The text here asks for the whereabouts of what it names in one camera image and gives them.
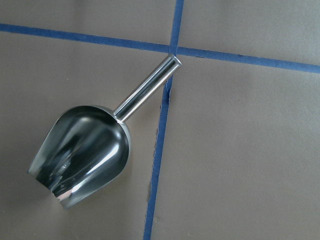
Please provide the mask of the stainless steel ice scoop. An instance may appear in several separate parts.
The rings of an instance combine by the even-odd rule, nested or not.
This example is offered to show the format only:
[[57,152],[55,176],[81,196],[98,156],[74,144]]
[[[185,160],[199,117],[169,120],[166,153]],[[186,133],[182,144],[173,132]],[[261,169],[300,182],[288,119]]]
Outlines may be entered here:
[[117,178],[131,154],[128,118],[182,66],[169,54],[114,110],[81,105],[53,124],[28,173],[71,208]]

